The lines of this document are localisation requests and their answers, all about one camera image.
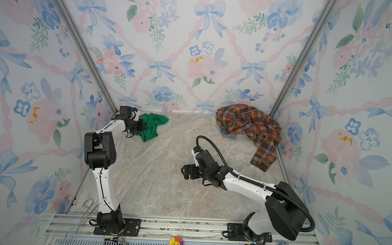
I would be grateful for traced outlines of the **green cloth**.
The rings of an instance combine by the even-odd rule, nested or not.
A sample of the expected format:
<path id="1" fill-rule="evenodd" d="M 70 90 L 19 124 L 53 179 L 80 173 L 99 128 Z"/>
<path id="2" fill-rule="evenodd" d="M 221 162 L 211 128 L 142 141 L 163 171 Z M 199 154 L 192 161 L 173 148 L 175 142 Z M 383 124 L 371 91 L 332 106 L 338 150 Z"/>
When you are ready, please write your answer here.
<path id="1" fill-rule="evenodd" d="M 138 132 L 143 142 L 148 142 L 158 137 L 158 126 L 168 123 L 169 118 L 159 114 L 143 114 L 139 117 L 145 123 L 145 129 Z"/>

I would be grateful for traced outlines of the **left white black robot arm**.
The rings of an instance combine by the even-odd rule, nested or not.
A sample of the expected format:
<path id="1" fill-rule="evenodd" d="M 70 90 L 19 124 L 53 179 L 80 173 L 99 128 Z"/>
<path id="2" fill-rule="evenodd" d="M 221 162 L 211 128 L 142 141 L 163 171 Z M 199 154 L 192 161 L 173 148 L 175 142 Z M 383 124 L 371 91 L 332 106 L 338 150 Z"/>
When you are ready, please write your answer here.
<path id="1" fill-rule="evenodd" d="M 99 197 L 97 217 L 92 222 L 98 232 L 118 236 L 126 228 L 112 176 L 118 158 L 114 138 L 120 133 L 144 131 L 146 125 L 139 115 L 138 108 L 121 106 L 106 126 L 85 134 L 84 159 L 95 177 Z"/>

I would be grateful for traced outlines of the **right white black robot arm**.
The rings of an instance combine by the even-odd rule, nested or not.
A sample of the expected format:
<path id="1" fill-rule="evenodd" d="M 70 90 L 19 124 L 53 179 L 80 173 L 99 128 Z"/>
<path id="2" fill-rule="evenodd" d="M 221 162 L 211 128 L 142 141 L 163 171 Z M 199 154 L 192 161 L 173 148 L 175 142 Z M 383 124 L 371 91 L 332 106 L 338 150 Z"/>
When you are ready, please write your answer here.
<path id="1" fill-rule="evenodd" d="M 186 180 L 201 179 L 204 186 L 241 194 L 263 207 L 259 213 L 251 212 L 238 231 L 227 230 L 227 238 L 243 238 L 255 243 L 276 232 L 294 241 L 299 233 L 310 231 L 304 227 L 308 210 L 287 183 L 267 184 L 246 177 L 227 165 L 218 164 L 208 150 L 195 147 L 191 153 L 194 164 L 181 169 Z"/>

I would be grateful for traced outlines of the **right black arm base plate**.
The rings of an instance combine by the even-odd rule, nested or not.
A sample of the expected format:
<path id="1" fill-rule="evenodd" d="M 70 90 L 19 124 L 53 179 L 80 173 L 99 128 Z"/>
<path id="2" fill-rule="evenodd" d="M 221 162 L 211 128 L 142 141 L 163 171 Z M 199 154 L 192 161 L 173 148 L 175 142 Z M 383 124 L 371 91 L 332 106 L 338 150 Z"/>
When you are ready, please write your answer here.
<path id="1" fill-rule="evenodd" d="M 249 227 L 237 223 L 228 223 L 227 230 L 222 232 L 222 236 L 230 241 L 272 242 L 271 233 L 257 235 Z"/>

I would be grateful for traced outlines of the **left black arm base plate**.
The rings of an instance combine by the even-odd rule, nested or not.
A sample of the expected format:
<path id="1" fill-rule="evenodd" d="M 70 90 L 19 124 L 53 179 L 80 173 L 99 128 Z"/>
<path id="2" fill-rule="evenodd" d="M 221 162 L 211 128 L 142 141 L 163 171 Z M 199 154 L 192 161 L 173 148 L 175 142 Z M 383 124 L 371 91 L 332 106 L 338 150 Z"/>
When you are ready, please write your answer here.
<path id="1" fill-rule="evenodd" d="M 138 236 L 141 226 L 140 219 L 123 219 L 122 221 L 108 221 L 94 229 L 94 235 L 101 236 Z"/>

